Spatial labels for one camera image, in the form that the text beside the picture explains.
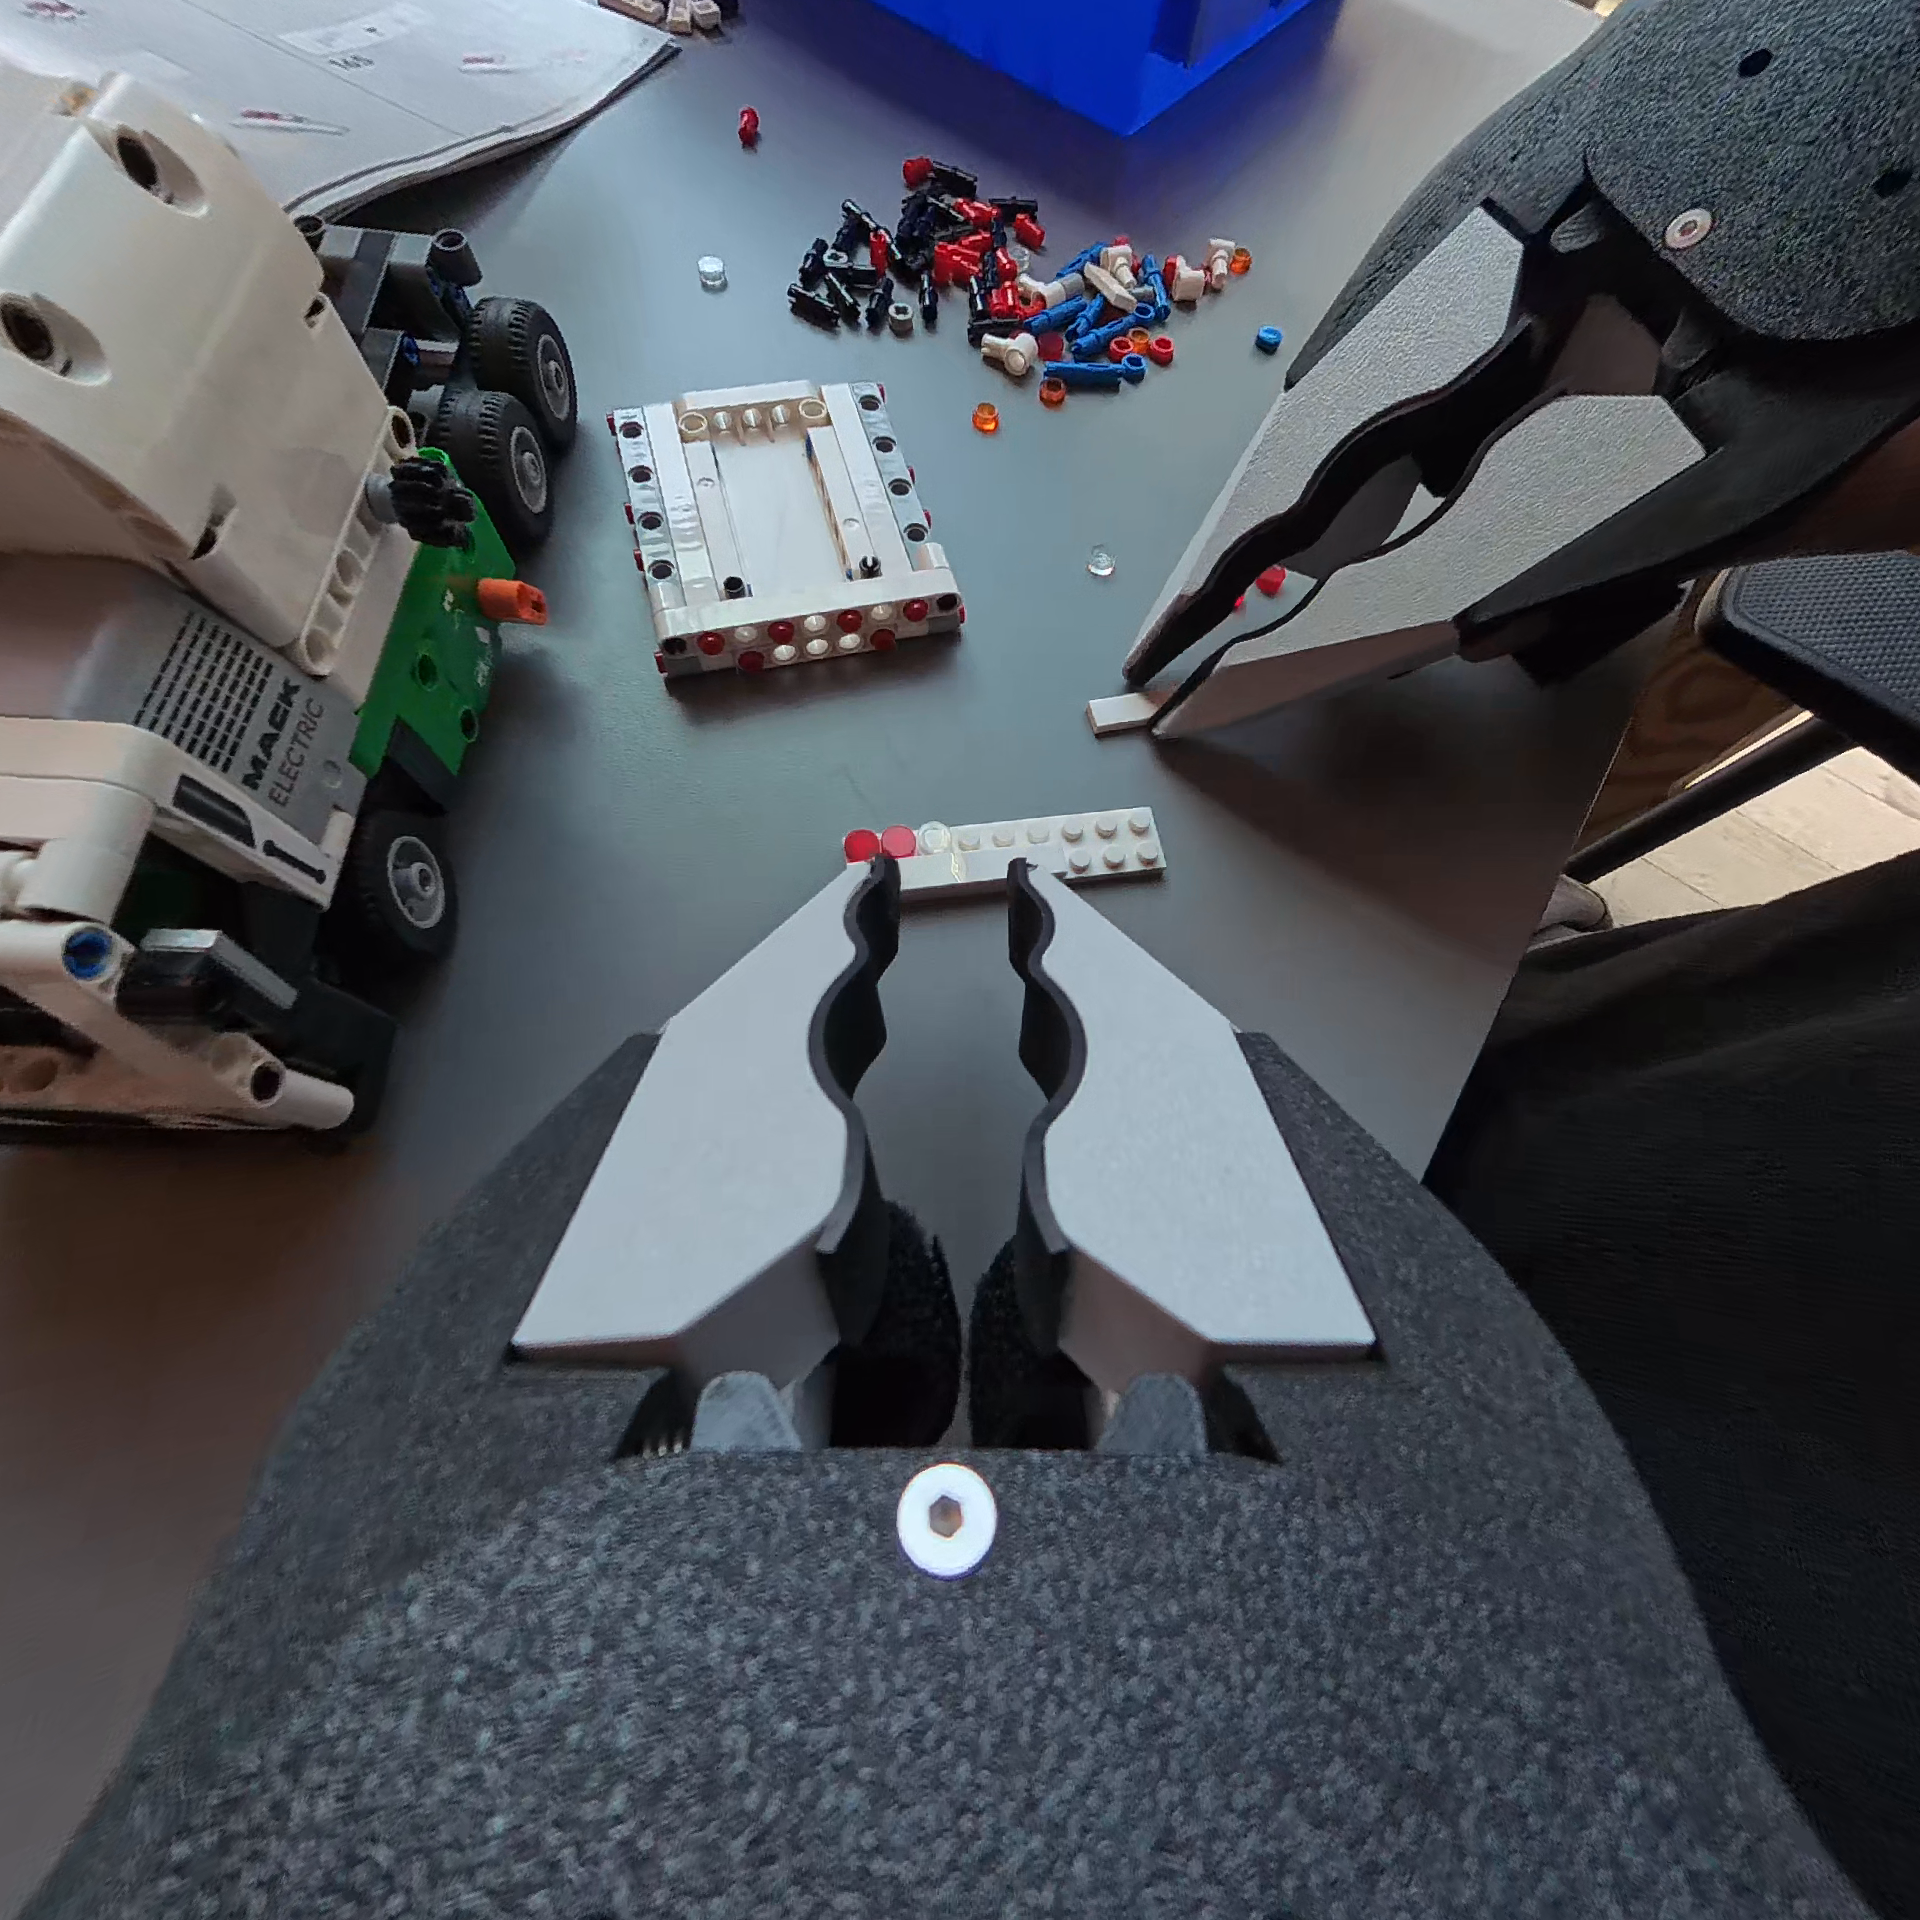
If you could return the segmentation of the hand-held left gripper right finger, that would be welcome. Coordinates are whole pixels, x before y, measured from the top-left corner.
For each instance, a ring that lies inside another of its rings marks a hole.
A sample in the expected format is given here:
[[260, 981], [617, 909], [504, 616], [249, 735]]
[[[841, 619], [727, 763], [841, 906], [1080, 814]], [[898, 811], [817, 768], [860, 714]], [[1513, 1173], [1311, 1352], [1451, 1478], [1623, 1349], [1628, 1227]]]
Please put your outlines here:
[[1040, 1093], [1007, 1240], [1007, 1447], [1277, 1453], [1241, 1375], [1369, 1381], [1377, 1326], [1247, 1038], [1064, 880], [1007, 882]]

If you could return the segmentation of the white plate with red studs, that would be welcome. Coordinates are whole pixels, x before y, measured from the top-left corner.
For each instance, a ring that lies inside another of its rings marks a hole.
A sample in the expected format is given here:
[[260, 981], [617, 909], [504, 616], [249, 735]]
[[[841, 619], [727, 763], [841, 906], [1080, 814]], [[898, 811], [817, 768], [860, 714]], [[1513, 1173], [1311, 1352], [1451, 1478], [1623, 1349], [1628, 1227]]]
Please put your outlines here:
[[1151, 806], [919, 826], [889, 823], [847, 831], [847, 863], [866, 865], [883, 855], [898, 863], [903, 901], [929, 905], [1001, 889], [1017, 862], [1068, 885], [1160, 875], [1167, 865]]

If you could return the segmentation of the blue plastic bin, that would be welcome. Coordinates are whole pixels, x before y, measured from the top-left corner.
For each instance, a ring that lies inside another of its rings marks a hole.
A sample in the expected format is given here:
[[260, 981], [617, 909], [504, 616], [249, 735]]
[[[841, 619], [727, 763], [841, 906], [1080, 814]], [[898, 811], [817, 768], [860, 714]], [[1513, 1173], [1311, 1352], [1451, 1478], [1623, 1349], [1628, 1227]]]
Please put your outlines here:
[[1130, 136], [1337, 1], [885, 1], [889, 15]]

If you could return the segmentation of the instruction sheet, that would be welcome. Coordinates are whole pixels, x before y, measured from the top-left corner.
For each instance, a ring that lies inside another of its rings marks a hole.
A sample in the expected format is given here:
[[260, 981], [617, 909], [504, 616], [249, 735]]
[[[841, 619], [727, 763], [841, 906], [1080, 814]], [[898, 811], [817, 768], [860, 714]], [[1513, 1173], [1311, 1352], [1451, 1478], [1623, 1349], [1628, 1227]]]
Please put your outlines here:
[[156, 88], [330, 216], [560, 136], [676, 45], [573, 1], [4, 1], [2, 53]]

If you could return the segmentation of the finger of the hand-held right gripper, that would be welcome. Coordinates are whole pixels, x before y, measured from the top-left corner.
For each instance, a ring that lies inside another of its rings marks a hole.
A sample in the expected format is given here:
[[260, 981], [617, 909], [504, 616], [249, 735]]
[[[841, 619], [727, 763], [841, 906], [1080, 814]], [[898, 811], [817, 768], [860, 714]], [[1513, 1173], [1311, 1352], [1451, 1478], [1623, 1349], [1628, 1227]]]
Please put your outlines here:
[[1241, 634], [1160, 707], [1185, 738], [1458, 656], [1463, 616], [1706, 457], [1666, 400], [1547, 400], [1483, 450], [1425, 519], [1410, 458], [1363, 483], [1285, 558], [1312, 582], [1267, 634]]
[[1123, 662], [1138, 687], [1207, 640], [1272, 566], [1303, 561], [1407, 454], [1410, 427], [1499, 354], [1523, 242], [1472, 209], [1311, 365], [1292, 371]]

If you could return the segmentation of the white toy brick frame model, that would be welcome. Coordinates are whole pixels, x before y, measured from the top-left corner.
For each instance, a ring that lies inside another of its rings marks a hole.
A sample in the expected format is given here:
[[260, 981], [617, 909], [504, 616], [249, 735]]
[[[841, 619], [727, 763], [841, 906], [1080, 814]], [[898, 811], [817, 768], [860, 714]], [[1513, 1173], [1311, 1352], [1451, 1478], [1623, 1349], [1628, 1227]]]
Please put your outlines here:
[[964, 594], [883, 384], [761, 381], [609, 414], [663, 680], [892, 654]]

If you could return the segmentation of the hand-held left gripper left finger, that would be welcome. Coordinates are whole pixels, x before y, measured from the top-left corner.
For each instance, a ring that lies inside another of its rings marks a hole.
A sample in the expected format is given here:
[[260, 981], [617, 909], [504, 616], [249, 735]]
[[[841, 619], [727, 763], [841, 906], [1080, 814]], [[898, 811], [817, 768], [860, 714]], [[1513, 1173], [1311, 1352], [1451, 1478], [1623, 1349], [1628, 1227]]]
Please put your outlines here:
[[540, 1365], [756, 1375], [805, 1448], [895, 1265], [857, 1086], [885, 1047], [900, 875], [847, 865], [657, 1032], [513, 1335]]

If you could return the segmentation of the white green toy truck model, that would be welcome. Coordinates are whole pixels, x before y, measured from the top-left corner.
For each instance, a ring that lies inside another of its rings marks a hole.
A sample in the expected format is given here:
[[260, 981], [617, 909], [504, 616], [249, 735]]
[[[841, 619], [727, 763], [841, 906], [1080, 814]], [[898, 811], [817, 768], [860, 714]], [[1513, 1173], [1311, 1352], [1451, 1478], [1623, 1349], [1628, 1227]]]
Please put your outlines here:
[[546, 619], [565, 333], [129, 74], [4, 63], [2, 225], [4, 1143], [364, 1134]]

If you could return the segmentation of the heap of small toy parts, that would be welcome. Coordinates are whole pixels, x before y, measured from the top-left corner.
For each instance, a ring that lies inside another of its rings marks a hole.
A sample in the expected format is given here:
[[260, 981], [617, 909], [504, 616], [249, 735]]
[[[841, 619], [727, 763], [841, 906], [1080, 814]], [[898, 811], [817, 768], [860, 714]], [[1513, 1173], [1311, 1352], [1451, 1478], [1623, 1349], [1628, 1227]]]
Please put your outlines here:
[[1250, 277], [1233, 235], [1156, 253], [1121, 230], [1049, 261], [1042, 202], [988, 191], [979, 173], [915, 152], [885, 218], [841, 198], [784, 287], [787, 312], [821, 333], [915, 338], [953, 328], [983, 368], [1064, 409], [1076, 392], [1127, 392], [1172, 368], [1175, 320]]

